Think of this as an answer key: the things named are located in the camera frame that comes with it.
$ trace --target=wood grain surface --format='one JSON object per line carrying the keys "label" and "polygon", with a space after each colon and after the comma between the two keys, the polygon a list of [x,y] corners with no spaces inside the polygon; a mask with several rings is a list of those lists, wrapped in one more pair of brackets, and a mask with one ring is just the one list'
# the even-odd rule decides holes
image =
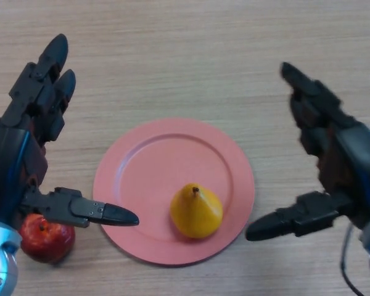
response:
{"label": "wood grain surface", "polygon": [[[91,196],[96,168],[129,129],[163,117],[204,120],[243,148],[256,181],[250,221],[320,189],[298,143],[282,61],[325,82],[370,126],[370,0],[0,0],[0,116],[7,93],[46,44],[66,34],[77,87],[65,129],[47,145],[42,185]],[[59,267],[18,253],[14,295],[351,295],[339,271],[347,225],[312,236],[247,242],[178,269],[136,262],[100,227],[77,229]],[[370,295],[355,232],[348,273]]]}

